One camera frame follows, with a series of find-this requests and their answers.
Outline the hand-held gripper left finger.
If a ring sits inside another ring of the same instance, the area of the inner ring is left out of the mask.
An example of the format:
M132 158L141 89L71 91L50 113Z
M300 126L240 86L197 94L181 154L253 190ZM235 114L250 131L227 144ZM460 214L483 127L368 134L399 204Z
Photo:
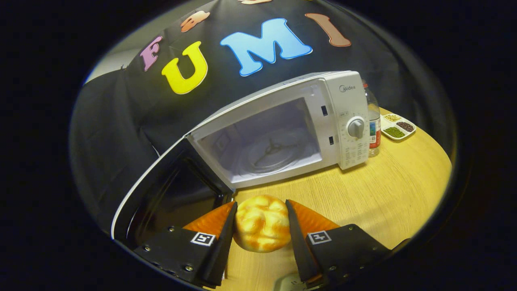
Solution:
M221 286L238 204L231 201L181 228L168 227L134 253L169 276L199 287Z

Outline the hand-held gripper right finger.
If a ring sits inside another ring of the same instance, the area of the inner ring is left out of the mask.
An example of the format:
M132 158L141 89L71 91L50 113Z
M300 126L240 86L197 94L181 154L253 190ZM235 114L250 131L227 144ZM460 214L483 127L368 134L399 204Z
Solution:
M298 274L309 289L347 282L392 253L358 225L339 226L294 200L286 208Z

